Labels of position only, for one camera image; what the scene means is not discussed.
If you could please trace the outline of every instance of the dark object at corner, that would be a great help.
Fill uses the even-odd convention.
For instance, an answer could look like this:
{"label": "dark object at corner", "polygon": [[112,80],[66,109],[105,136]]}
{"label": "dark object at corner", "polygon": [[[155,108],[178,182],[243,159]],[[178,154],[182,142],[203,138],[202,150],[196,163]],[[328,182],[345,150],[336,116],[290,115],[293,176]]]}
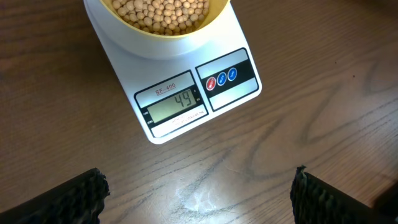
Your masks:
{"label": "dark object at corner", "polygon": [[304,168],[297,168],[290,191],[296,224],[396,224],[391,217],[304,172]]}
{"label": "dark object at corner", "polygon": [[109,185],[97,168],[91,169],[22,205],[0,214],[0,223],[100,223]]}

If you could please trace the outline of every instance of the white scale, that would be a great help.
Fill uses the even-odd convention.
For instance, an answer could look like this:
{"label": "white scale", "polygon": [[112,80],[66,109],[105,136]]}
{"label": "white scale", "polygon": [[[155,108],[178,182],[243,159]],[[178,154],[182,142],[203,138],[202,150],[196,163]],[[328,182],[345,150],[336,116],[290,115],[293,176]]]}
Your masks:
{"label": "white scale", "polygon": [[[202,36],[191,35],[176,43],[140,39],[142,34],[117,20],[99,0],[85,0],[85,6],[143,130],[154,144],[171,140],[261,92],[254,60],[230,3],[208,25],[216,29],[206,26]],[[176,50],[181,45],[190,50]],[[149,59],[157,56],[160,59]]]}

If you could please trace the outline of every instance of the pile of chickpeas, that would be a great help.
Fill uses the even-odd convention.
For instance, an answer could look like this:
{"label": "pile of chickpeas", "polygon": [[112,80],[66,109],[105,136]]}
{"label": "pile of chickpeas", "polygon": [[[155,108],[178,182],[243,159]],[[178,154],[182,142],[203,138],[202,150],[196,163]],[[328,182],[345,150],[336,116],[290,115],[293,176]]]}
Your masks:
{"label": "pile of chickpeas", "polygon": [[158,35],[183,35],[197,29],[209,13],[208,0],[114,0],[130,25]]}

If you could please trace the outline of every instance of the black border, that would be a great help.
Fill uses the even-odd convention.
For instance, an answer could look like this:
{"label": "black border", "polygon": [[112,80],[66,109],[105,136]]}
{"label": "black border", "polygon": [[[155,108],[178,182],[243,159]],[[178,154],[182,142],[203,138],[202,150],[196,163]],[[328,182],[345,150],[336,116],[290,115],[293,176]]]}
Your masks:
{"label": "black border", "polygon": [[[205,79],[205,78],[200,78],[200,74],[199,74],[199,71],[198,71],[198,68],[199,68],[199,67],[202,67],[202,66],[204,66],[204,65],[206,65],[206,64],[208,64],[208,63],[214,62],[215,60],[218,60],[218,59],[220,59],[220,58],[222,58],[222,57],[225,57],[225,56],[227,56],[227,55],[230,55],[230,54],[233,54],[233,53],[235,53],[235,52],[238,52],[238,51],[240,51],[240,50],[242,50],[242,49],[246,52],[246,55],[248,56],[248,60],[250,61],[250,57],[249,57],[249,54],[248,54],[248,50],[246,50],[245,47],[241,47],[241,48],[238,49],[238,50],[234,50],[234,51],[232,51],[232,52],[230,52],[230,53],[228,53],[228,54],[224,54],[224,55],[222,55],[222,56],[220,56],[220,57],[218,57],[218,58],[216,58],[216,59],[213,59],[213,60],[211,60],[211,61],[209,61],[209,62],[206,62],[206,63],[203,63],[203,64],[201,64],[201,65],[199,65],[199,66],[196,66],[196,67],[195,67],[195,70],[197,71],[197,74],[198,74],[199,79],[200,79],[200,80]],[[255,79],[255,81],[256,81],[256,83],[257,83],[257,89],[251,91],[250,93],[248,93],[248,94],[246,94],[246,95],[244,95],[244,96],[242,96],[242,97],[239,97],[238,99],[236,99],[236,100],[234,100],[234,101],[231,101],[231,102],[225,104],[224,106],[218,108],[217,110],[214,110],[213,105],[212,105],[211,102],[210,102],[210,99],[209,99],[209,98],[207,97],[207,95],[206,95],[206,98],[207,98],[207,100],[209,101],[209,104],[210,104],[210,106],[211,106],[211,110],[212,110],[213,112],[216,112],[216,111],[218,111],[218,110],[220,110],[220,109],[222,109],[222,108],[224,108],[224,107],[226,107],[226,106],[228,106],[228,105],[230,105],[230,104],[232,104],[232,103],[234,103],[234,102],[236,102],[236,101],[238,101],[238,100],[240,100],[240,99],[242,99],[242,98],[245,98],[245,97],[247,97],[248,95],[250,95],[250,94],[254,93],[255,91],[258,91],[258,89],[260,89],[260,85],[259,85],[259,82],[257,81],[256,73],[255,73],[255,71],[254,71],[253,66],[252,66],[252,69],[253,69],[253,72],[254,72],[254,79]]]}
{"label": "black border", "polygon": [[[150,87],[147,87],[147,88],[145,88],[145,89],[143,89],[143,90],[140,90],[140,91],[136,92],[136,93],[134,94],[134,100],[136,101],[137,106],[139,107],[139,109],[140,109],[140,111],[141,111],[141,116],[144,116],[144,115],[142,114],[142,108],[140,107],[140,105],[139,105],[139,103],[138,103],[138,101],[137,101],[137,98],[136,98],[136,96],[137,96],[139,93],[142,93],[143,91],[146,91],[146,90],[148,90],[148,89],[150,89],[150,88],[152,88],[152,87],[155,87],[155,86],[160,85],[160,84],[162,84],[162,83],[165,83],[165,82],[167,82],[167,81],[169,81],[169,80],[172,80],[173,78],[177,78],[178,76],[183,75],[183,74],[185,74],[185,73],[187,73],[187,72],[189,72],[190,75],[191,75],[191,78],[192,78],[192,80],[193,80],[193,85],[192,85],[192,86],[189,86],[189,87],[187,87],[187,88],[185,88],[184,90],[178,91],[177,93],[180,93],[180,92],[182,92],[182,91],[185,91],[185,90],[187,90],[187,89],[192,88],[193,86],[195,86],[196,89],[198,90],[198,94],[199,94],[200,99],[201,99],[201,104],[198,104],[196,107],[190,108],[190,109],[187,110],[187,111],[190,111],[190,110],[192,110],[192,109],[194,109],[194,108],[197,108],[197,107],[200,106],[200,105],[203,105],[203,106],[205,107],[205,110],[206,110],[206,115],[204,115],[204,116],[202,116],[202,117],[200,117],[200,118],[198,118],[198,119],[196,119],[196,120],[194,120],[194,121],[198,121],[199,119],[202,119],[202,118],[208,116],[208,115],[209,115],[209,111],[207,110],[207,107],[206,107],[206,105],[205,105],[205,102],[203,101],[203,97],[202,97],[202,95],[201,95],[201,93],[200,93],[200,91],[199,91],[199,89],[198,89],[198,85],[197,85],[197,83],[196,83],[196,81],[195,81],[195,78],[193,77],[192,71],[191,71],[190,69],[187,70],[187,71],[185,71],[185,72],[179,73],[178,75],[175,75],[175,76],[173,76],[173,77],[171,77],[171,78],[168,78],[168,79],[166,79],[166,80],[163,80],[163,81],[161,81],[161,82],[158,82],[158,83],[156,83],[156,84],[154,84],[154,85],[151,85]],[[168,121],[168,120],[170,120],[170,119],[165,119],[164,121],[162,121],[162,122],[159,123],[158,125],[160,125],[160,124],[162,124],[162,123],[164,123],[164,122],[166,122],[166,121]],[[148,126],[147,123],[146,123],[146,126],[147,126],[147,128],[149,129],[149,131],[150,131],[150,133],[152,134],[152,136],[153,136],[154,138],[156,138],[156,139],[159,139],[159,138],[162,138],[162,137],[164,137],[164,136],[166,136],[166,135],[168,135],[168,134],[170,134],[170,133],[175,132],[176,130],[179,130],[179,129],[181,129],[181,128],[187,126],[188,124],[191,124],[192,122],[187,123],[187,124],[185,124],[185,125],[183,125],[183,126],[177,128],[177,129],[174,129],[173,131],[171,131],[171,132],[169,132],[169,133],[167,133],[167,134],[165,134],[165,135],[163,135],[163,136],[161,136],[161,137],[158,137],[158,138],[154,136],[154,133],[152,132],[151,128],[149,128],[149,126]]]}

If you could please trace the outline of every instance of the red button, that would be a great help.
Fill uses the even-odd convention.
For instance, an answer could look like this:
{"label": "red button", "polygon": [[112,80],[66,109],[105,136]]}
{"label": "red button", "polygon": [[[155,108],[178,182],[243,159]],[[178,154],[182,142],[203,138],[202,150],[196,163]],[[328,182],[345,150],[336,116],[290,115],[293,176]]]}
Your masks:
{"label": "red button", "polygon": [[215,77],[210,77],[209,79],[207,79],[206,88],[208,91],[213,90],[215,86],[216,86],[216,78]]}

